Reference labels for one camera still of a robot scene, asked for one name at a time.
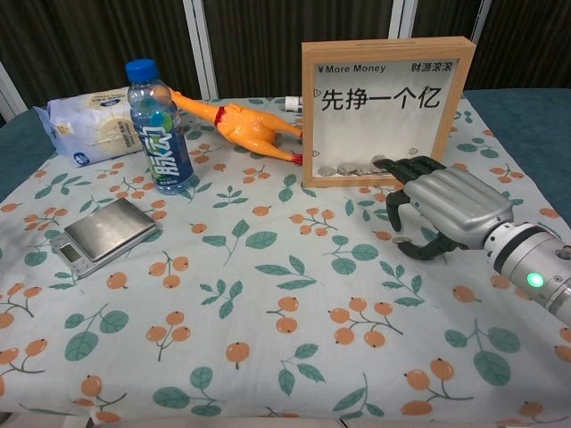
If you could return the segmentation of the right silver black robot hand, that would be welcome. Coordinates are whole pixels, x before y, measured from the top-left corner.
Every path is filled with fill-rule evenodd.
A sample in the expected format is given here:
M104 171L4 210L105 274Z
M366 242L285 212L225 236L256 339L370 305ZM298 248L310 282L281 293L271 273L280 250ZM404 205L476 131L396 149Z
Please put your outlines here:
M446 167L427 156L383 158L373 165L403 184L386 199L393 230L402 230L399 208L409 205L438 231L435 239L424 246L397 244L412 259L428 261L457 248L482 250L495 229L513 225L512 201L463 169Z

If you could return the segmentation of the silver coins heap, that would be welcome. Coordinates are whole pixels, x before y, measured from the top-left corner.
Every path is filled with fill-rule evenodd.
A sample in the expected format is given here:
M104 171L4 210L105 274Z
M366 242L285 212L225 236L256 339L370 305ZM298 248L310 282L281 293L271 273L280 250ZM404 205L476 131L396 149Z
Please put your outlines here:
M314 167L318 177L389 177L386 169L375 164L384 159L385 156L380 154L359 161L318 160Z

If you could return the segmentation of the orange rubber chicken toy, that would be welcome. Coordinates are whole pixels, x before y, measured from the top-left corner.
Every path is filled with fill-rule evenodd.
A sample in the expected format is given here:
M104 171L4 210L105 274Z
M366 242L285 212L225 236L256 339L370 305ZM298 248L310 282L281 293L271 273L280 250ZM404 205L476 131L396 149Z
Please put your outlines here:
M179 109L193 113L210 122L230 143L263 156L303 164L301 153L290 153L274 145L276 132L286 132L302 137L302 130L283 121L278 116L246 108L235 103L213 106L183 96L170 89L172 101Z

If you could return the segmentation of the floral print tablecloth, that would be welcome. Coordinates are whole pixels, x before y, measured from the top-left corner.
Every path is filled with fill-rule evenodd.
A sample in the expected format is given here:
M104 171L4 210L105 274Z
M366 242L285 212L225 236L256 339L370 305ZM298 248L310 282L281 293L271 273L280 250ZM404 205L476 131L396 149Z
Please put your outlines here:
M571 328L483 252L409 259L388 187L312 190L183 126L180 195L142 153L54 156L0 202L0 412L571 428ZM50 240L118 199L159 231L78 279Z

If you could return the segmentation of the dark slatted partition screen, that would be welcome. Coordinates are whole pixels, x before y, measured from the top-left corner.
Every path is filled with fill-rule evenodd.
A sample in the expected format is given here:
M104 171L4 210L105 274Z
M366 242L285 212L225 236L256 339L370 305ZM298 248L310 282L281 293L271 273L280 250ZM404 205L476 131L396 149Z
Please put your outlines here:
M305 42L463 36L476 45L469 89L571 89L571 0L0 0L0 64L23 102L125 86L125 64L199 97L301 91Z

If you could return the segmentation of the blue drink bottle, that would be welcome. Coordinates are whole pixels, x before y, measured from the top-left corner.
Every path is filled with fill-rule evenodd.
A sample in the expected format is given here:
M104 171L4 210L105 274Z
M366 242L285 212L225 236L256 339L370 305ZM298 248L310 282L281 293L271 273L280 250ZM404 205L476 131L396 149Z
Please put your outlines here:
M130 117L153 183L162 194L183 193L192 184L194 169L170 89L159 79L158 67L152 59L128 62L125 71Z

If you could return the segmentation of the silver digital pocket scale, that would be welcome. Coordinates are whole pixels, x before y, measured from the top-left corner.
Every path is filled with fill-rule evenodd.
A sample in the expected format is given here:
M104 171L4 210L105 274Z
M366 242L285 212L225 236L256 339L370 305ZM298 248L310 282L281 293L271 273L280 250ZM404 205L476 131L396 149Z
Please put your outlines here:
M115 202L66 226L50 246L78 279L133 249L159 231L157 223L133 203Z

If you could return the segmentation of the white rice bag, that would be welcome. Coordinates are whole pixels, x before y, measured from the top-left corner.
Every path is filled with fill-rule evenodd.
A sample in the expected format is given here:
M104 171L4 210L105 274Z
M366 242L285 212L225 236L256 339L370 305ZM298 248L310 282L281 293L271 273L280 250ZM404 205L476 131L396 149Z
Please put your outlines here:
M57 153L79 168L142 150L127 93L124 86L54 99L34 111Z

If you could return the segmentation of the wooden frame money box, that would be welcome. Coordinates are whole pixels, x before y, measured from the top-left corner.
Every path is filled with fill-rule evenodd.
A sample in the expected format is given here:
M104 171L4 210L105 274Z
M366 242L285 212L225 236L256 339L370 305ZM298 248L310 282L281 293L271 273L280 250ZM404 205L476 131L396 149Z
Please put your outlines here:
M465 37L303 44L304 184L392 185L387 173L323 170L364 167L377 155L441 160L475 51Z

